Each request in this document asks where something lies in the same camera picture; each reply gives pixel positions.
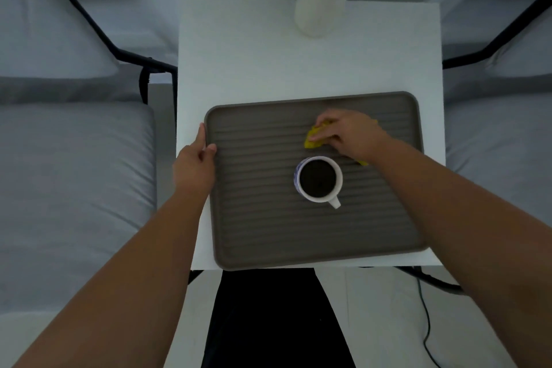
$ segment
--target coffee cup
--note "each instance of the coffee cup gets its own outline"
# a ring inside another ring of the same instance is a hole
[[[326,156],[308,157],[295,168],[295,189],[312,202],[329,202],[341,207],[337,194],[343,186],[343,173],[339,165]]]

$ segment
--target hand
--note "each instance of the hand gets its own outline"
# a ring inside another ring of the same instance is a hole
[[[354,160],[372,162],[377,150],[391,139],[377,121],[358,111],[328,109],[318,116],[316,126],[324,121],[331,123],[309,138],[310,141],[326,139],[342,155]]]
[[[185,190],[207,197],[215,183],[216,145],[205,147],[205,125],[199,125],[196,139],[185,146],[173,164],[176,191]]]

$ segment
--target person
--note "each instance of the person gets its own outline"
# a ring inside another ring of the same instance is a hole
[[[483,311],[514,361],[520,367],[549,366],[550,227],[391,138],[360,112],[328,110],[316,124],[326,120],[331,124],[312,140],[325,139],[341,154],[374,166],[441,262]],[[215,145],[205,146],[201,124],[195,141],[175,161],[174,195],[85,284],[15,367],[164,364],[186,294],[199,217],[215,182],[215,153]],[[203,365],[233,366],[241,360],[245,362],[240,366],[272,366],[282,361],[354,366],[341,331],[336,333],[327,299],[319,299],[322,288],[309,275],[314,272],[301,271],[308,270],[239,271],[231,273],[233,279],[225,273]],[[233,281],[234,288],[229,286]],[[290,282],[293,288],[280,288],[282,282]],[[247,288],[247,294],[240,295]],[[291,292],[286,295],[279,290]],[[276,301],[265,305],[260,298],[267,295]],[[246,304],[240,307],[242,300]],[[293,310],[293,305],[302,310]],[[247,309],[254,314],[240,318],[233,313],[244,314]],[[286,324],[296,319],[301,319],[299,327]],[[285,337],[290,349],[279,342],[271,345],[276,337]],[[320,349],[323,356],[318,358],[314,354]],[[262,352],[269,354],[263,357]]]

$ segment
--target table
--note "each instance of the table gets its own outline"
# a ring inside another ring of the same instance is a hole
[[[418,100],[424,152],[445,164],[439,6],[348,1],[340,25],[309,38],[294,0],[184,0],[179,37],[177,152],[216,105],[407,91]],[[219,269],[209,201],[191,264]],[[302,267],[440,265],[431,249]]]

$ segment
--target dark liquid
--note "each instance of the dark liquid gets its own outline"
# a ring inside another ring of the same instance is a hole
[[[328,162],[313,160],[301,169],[299,183],[307,195],[321,198],[328,195],[336,185],[336,171]]]

